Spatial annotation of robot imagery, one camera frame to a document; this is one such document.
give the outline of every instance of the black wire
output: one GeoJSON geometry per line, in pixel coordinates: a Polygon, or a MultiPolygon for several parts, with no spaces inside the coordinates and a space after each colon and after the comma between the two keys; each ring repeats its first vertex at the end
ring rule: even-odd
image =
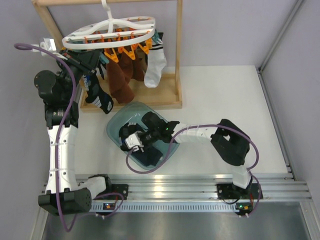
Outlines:
{"type": "Polygon", "coordinates": [[[240,198],[238,198],[237,200],[232,201],[232,202],[226,202],[226,201],[225,201],[224,199],[222,199],[222,198],[221,198],[221,200],[224,201],[224,203],[226,203],[226,204],[228,204],[228,205],[232,205],[232,204],[236,204],[236,203],[240,200],[240,198]]]}

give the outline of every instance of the brown sock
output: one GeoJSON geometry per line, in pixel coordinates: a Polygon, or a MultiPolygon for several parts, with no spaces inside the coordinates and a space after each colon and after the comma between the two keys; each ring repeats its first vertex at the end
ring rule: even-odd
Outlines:
{"type": "Polygon", "coordinates": [[[126,82],[125,74],[120,66],[109,59],[109,63],[106,65],[106,73],[111,96],[114,97],[119,104],[130,103],[135,98],[135,94],[126,82]]]}
{"type": "Polygon", "coordinates": [[[121,68],[121,70],[123,71],[124,77],[125,77],[125,81],[127,83],[130,82],[130,80],[132,79],[132,76],[134,74],[134,67],[133,67],[133,62],[132,59],[125,54],[124,52],[122,52],[120,54],[120,60],[119,60],[119,66],[121,68]]]}
{"type": "Polygon", "coordinates": [[[144,75],[144,71],[142,70],[137,51],[134,51],[134,55],[135,55],[135,60],[132,61],[132,65],[133,65],[132,78],[139,82],[143,82],[145,80],[145,75],[144,75]]]}

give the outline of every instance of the wooden base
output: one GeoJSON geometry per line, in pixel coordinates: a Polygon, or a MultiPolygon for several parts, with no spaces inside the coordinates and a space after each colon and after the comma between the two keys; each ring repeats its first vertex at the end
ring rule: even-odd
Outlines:
{"type": "MultiPolygon", "coordinates": [[[[108,87],[108,80],[98,77],[100,86],[102,89],[110,94],[108,87]]],[[[84,83],[81,80],[80,84],[84,88],[84,83]]],[[[174,73],[164,73],[162,75],[160,84],[156,88],[147,88],[144,82],[136,81],[132,79],[129,83],[130,88],[134,92],[133,102],[141,102],[155,110],[159,109],[181,109],[182,97],[181,97],[181,85],[180,81],[176,81],[176,75],[174,73]]],[[[86,103],[85,99],[87,92],[84,90],[80,108],[85,113],[97,113],[102,111],[100,108],[93,104],[86,103]]],[[[118,111],[126,104],[119,104],[116,99],[113,99],[114,107],[112,111],[118,111]]]]}

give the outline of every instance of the white plastic hanger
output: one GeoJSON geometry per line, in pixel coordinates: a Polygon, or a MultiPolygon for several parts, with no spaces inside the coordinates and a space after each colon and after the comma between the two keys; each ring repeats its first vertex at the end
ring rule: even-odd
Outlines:
{"type": "Polygon", "coordinates": [[[122,19],[114,19],[106,0],[101,0],[106,10],[108,20],[84,26],[62,39],[62,44],[67,49],[90,50],[109,49],[130,46],[150,39],[155,34],[156,20],[150,16],[135,16],[122,19]],[[115,29],[130,28],[134,30],[114,32],[115,29]],[[118,37],[129,37],[127,40],[107,41],[118,37]],[[104,42],[86,43],[86,41],[101,40],[104,42]]]}

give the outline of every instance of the gray wall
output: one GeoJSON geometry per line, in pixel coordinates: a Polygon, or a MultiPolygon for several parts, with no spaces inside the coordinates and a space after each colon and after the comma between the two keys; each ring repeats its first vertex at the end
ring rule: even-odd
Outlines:
{"type": "MultiPolygon", "coordinates": [[[[260,66],[295,0],[183,0],[182,66],[260,66]]],[[[175,65],[176,1],[110,4],[114,18],[153,16],[175,65]]],[[[107,18],[100,4],[51,7],[64,35],[107,18]]]]}
{"type": "Polygon", "coordinates": [[[23,240],[29,239],[49,170],[44,105],[33,80],[56,64],[14,49],[14,43],[36,44],[48,35],[31,1],[1,1],[0,22],[0,238],[23,240]]]}
{"type": "Polygon", "coordinates": [[[320,213],[320,1],[307,0],[264,71],[293,167],[320,213]]]}

